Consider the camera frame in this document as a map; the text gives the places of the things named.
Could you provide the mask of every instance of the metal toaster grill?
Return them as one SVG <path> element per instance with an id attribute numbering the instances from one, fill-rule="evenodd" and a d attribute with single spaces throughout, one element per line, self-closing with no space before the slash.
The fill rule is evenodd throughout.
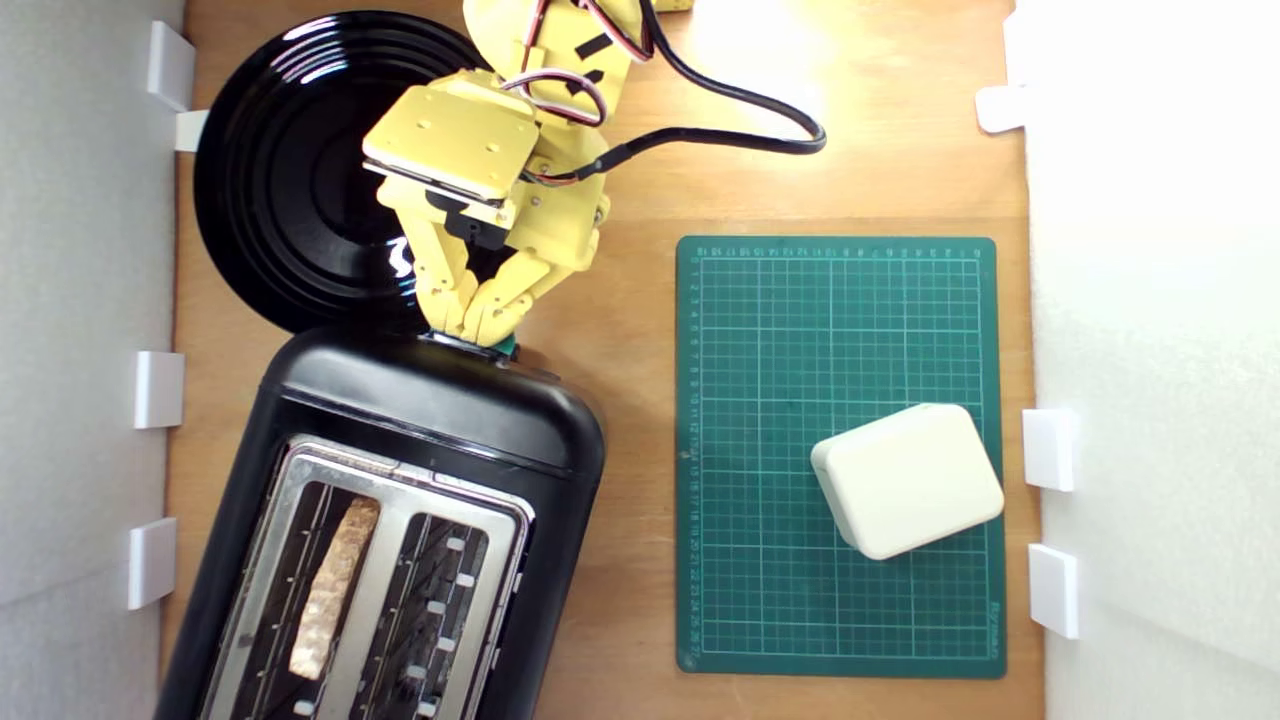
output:
<path id="1" fill-rule="evenodd" d="M 518 497 L 296 438 L 202 716 L 470 720 L 532 521 Z"/>

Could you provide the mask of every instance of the black toaster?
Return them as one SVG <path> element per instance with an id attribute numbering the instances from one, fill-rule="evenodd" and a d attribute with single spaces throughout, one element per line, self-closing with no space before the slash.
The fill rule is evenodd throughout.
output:
<path id="1" fill-rule="evenodd" d="M 349 328 L 262 379 L 157 719 L 532 715 L 604 462 L 506 355 Z"/>

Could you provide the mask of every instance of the white wall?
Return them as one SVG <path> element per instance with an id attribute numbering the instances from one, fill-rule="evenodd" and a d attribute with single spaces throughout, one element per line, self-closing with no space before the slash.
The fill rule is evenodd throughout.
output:
<path id="1" fill-rule="evenodd" d="M 1280 717 L 1280 10 L 1020 8 L 1037 401 L 1083 416 L 1048 719 Z"/>
<path id="2" fill-rule="evenodd" d="M 159 607 L 125 611 L 128 529 L 161 516 L 165 436 L 133 357 L 173 325 L 173 113 L 150 22 L 182 0 L 0 1 L 0 717 L 136 720 Z"/>

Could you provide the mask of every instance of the wooden surface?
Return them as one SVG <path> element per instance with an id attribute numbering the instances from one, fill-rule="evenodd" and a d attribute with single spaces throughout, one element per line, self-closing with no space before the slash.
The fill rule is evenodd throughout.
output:
<path id="1" fill-rule="evenodd" d="M 314 15 L 402 9 L 461 29 L 461 0 L 188 0 L 196 104 L 262 41 Z M 603 398 L 611 456 L 547 671 L 539 717 L 1038 719 L 1043 648 L 1028 620 L 1038 502 L 1023 484 L 1020 410 L 1032 405 L 1021 137 L 986 137 L 973 92 L 1004 82 L 1012 0 L 698 0 L 666 20 L 713 77 L 815 113 L 813 158 L 668 146 L 609 176 L 613 214 L 595 268 L 535 307 L 521 342 Z M 636 68 L 608 132 L 672 124 L 787 127 L 708 96 L 662 63 Z M 227 288 L 197 233 L 191 158 L 179 159 L 178 315 L 187 415 L 173 432 L 168 509 L 178 591 L 165 657 L 259 378 L 285 340 Z M 675 662 L 675 247 L 689 233 L 964 233 L 1000 249 L 1007 479 L 1009 675 L 998 682 L 685 675 Z"/>

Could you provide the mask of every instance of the robotic arm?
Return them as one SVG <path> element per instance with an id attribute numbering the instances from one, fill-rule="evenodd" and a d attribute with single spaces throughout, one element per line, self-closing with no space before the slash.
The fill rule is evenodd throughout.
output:
<path id="1" fill-rule="evenodd" d="M 826 145 L 800 110 L 685 65 L 653 0 L 465 0 L 463 12 L 493 70 L 410 88 L 364 141 L 434 332 L 498 345 L 539 297 L 589 269 L 609 214 L 604 173 L 637 152 L 673 141 L 792 154 Z M 810 138 L 664 128 L 611 150 L 599 128 L 631 63 L 659 51 L 691 82 L 788 117 Z"/>

